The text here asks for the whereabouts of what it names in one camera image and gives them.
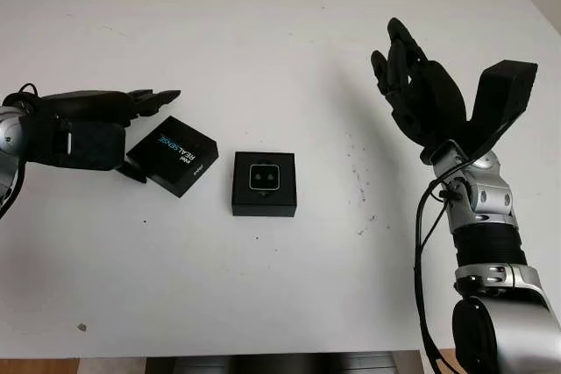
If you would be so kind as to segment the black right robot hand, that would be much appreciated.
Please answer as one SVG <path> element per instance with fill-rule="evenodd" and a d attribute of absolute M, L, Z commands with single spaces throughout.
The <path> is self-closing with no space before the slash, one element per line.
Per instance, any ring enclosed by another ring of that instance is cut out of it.
<path fill-rule="evenodd" d="M 392 107 L 392 118 L 414 143 L 433 149 L 452 138 L 466 122 L 465 102 L 456 82 L 437 61 L 429 59 L 398 18 L 387 24 L 390 48 L 371 55 L 380 93 Z"/>

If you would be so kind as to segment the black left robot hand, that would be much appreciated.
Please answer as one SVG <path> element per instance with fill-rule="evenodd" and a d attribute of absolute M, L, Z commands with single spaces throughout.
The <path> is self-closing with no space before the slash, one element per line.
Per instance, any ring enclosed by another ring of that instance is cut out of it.
<path fill-rule="evenodd" d="M 157 114 L 180 94 L 179 89 L 158 93 L 138 89 L 82 90 L 45 96 L 37 114 L 38 137 L 30 143 L 26 158 L 60 168 L 116 170 L 145 183 L 142 171 L 124 157 L 125 129 L 136 118 Z"/>

